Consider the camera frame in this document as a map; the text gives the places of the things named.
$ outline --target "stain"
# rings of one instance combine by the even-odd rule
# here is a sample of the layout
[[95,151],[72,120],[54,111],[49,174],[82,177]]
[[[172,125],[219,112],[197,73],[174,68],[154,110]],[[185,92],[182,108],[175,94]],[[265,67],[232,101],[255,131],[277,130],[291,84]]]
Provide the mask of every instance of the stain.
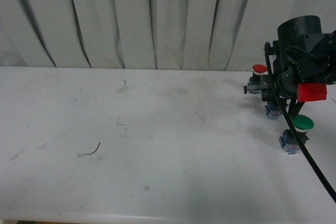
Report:
[[186,95],[189,93],[188,89],[185,88],[178,88],[178,89],[172,89],[172,90],[167,90],[163,92],[158,92],[159,95],[167,98],[174,98],[174,97],[179,97],[181,95]]
[[128,138],[127,137],[127,135],[125,134],[125,133],[120,133],[120,134],[118,134],[121,138],[124,138],[124,139],[126,139],[126,138]]
[[47,142],[42,147],[37,147],[38,149],[43,149],[47,145]]
[[103,157],[98,156],[98,157],[96,158],[96,162],[99,162],[99,161],[101,161],[102,159],[103,159]]
[[125,92],[125,91],[127,91],[128,88],[129,88],[128,86],[123,87],[121,89],[118,89],[117,92],[119,92],[119,93]]
[[13,161],[17,159],[26,149],[22,149],[18,154],[16,154],[14,157],[10,158],[8,161]]
[[83,102],[87,99],[87,97],[82,94],[82,91],[83,91],[83,89],[81,89],[78,94],[72,96],[72,98],[73,98],[72,103],[73,104],[77,101],[78,102]]
[[205,121],[205,115],[200,115],[198,112],[195,110],[194,113],[198,116],[199,119],[201,119],[202,122]]
[[119,125],[119,126],[125,126],[126,125],[126,124],[119,123],[119,121],[120,121],[120,116],[118,117],[117,125]]

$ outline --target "scuff mark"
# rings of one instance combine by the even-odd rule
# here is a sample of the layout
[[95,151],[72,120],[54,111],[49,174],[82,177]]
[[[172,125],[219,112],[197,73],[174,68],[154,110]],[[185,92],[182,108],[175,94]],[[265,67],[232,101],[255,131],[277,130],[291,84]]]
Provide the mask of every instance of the scuff mark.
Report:
[[38,149],[43,149],[47,145],[47,142],[42,147],[37,147]]
[[119,126],[125,126],[126,125],[126,124],[119,123],[119,121],[120,121],[120,116],[118,117],[117,125],[119,125]]
[[202,122],[205,121],[205,116],[204,115],[201,116],[200,114],[198,114],[198,112],[196,110],[194,112],[198,116],[198,118],[201,119]]
[[127,89],[128,89],[128,86],[127,87],[123,87],[121,89],[118,89],[117,92],[122,93],[122,92],[126,91]]
[[26,149],[22,149],[18,154],[16,154],[14,157],[10,158],[8,161],[13,161],[17,159]]

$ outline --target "black cable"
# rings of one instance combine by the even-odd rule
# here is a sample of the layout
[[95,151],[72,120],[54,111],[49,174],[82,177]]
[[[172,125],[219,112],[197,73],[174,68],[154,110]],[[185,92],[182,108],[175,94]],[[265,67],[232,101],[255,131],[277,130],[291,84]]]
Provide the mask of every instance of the black cable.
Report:
[[278,90],[276,89],[276,84],[274,82],[274,78],[273,78],[273,75],[272,75],[271,63],[270,63],[269,54],[268,54],[269,47],[270,47],[270,43],[266,42],[265,43],[266,66],[267,66],[267,72],[268,72],[268,78],[269,78],[270,86],[272,88],[274,97],[275,97],[276,101],[278,102],[278,105],[280,106],[280,109],[282,111],[282,114],[285,117],[285,120],[286,120],[286,122],[289,126],[289,129],[292,132],[292,135],[295,138],[295,140],[298,142],[298,145],[299,145],[300,149],[302,150],[302,153],[306,157],[306,159],[307,159],[308,163],[310,164],[311,168],[313,168],[317,177],[320,179],[322,185],[325,187],[325,189],[327,190],[327,192],[329,193],[331,198],[336,203],[336,192],[335,192],[335,190],[332,188],[332,186],[330,185],[330,183],[328,182],[328,180],[326,179],[326,177],[322,173],[321,169],[317,166],[316,162],[311,157],[310,153],[308,152],[307,148],[305,147],[304,143],[302,142],[298,132],[296,131],[296,129],[295,129],[293,123],[292,123],[292,120],[290,119],[290,117],[289,117],[289,115],[286,111],[286,108],[284,107],[283,103],[281,102],[281,98],[280,98],[280,95],[278,93]]

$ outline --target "dark mark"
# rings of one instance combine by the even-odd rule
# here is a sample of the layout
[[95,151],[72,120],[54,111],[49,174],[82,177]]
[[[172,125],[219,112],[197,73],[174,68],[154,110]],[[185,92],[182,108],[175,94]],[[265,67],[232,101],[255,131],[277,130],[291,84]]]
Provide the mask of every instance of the dark mark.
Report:
[[18,154],[16,154],[14,157],[10,158],[8,161],[13,161],[17,159],[26,149],[22,149]]
[[204,115],[201,116],[200,114],[198,114],[198,112],[196,110],[194,112],[198,116],[198,118],[201,119],[202,122],[204,122],[205,116]]
[[95,149],[95,151],[94,152],[91,152],[91,153],[89,153],[89,154],[78,154],[78,156],[85,156],[85,155],[91,155],[91,154],[93,154],[93,153],[95,153],[97,150],[98,150],[98,148],[99,148],[99,145],[100,145],[100,142],[98,143],[98,146],[97,146],[97,148]]
[[121,93],[121,92],[123,92],[123,91],[125,91],[125,90],[127,90],[128,89],[128,86],[127,87],[123,87],[123,88],[121,88],[121,89],[118,89],[117,91],[119,92],[119,93]]
[[119,125],[119,126],[125,126],[126,125],[126,124],[119,123],[119,120],[120,120],[120,117],[118,117],[117,125]]
[[38,149],[43,149],[47,145],[47,142],[42,147],[37,147]]

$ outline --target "wire scrap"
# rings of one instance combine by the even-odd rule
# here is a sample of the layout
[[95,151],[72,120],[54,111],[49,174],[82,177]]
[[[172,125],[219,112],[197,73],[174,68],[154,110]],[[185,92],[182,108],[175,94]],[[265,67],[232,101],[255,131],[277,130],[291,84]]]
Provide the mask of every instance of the wire scrap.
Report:
[[95,149],[95,151],[94,152],[91,152],[91,153],[89,153],[89,154],[78,154],[78,156],[86,156],[86,155],[91,155],[91,154],[93,154],[93,153],[95,153],[97,150],[98,150],[98,148],[99,148],[99,145],[100,145],[100,142],[98,143],[98,146],[97,146],[97,148]]

